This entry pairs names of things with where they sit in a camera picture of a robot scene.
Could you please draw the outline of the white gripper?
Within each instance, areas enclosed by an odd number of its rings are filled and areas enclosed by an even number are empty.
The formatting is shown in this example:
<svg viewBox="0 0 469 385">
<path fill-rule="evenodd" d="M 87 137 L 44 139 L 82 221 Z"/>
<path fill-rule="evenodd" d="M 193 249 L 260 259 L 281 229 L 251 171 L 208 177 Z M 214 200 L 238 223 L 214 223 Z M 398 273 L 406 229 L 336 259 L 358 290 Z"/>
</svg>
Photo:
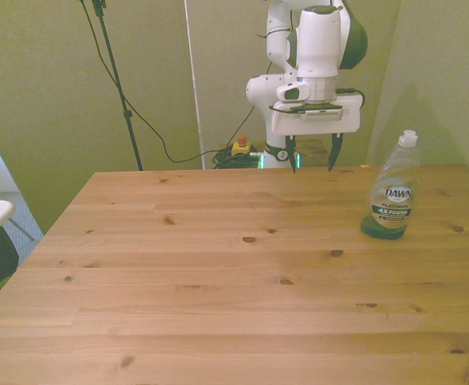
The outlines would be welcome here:
<svg viewBox="0 0 469 385">
<path fill-rule="evenodd" d="M 361 95 L 339 95 L 334 101 L 319 105 L 304 102 L 276 102 L 271 108 L 269 127 L 274 135 L 285 137 L 285 150 L 296 172 L 296 139 L 299 135 L 333 134 L 328 158 L 331 172 L 342 149 L 343 134 L 356 132 L 361 122 Z"/>
</svg>

